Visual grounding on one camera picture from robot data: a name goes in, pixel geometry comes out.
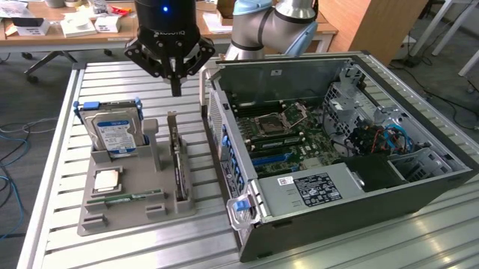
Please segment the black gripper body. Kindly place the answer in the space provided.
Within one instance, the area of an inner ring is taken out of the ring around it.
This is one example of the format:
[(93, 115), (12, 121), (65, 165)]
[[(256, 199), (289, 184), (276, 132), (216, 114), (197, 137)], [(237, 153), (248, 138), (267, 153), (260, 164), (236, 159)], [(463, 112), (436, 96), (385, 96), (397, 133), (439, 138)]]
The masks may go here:
[(175, 59), (176, 41), (187, 42), (191, 58), (199, 51), (200, 31), (196, 19), (196, 1), (135, 1), (137, 13), (137, 36), (140, 43), (153, 55), (165, 51)]

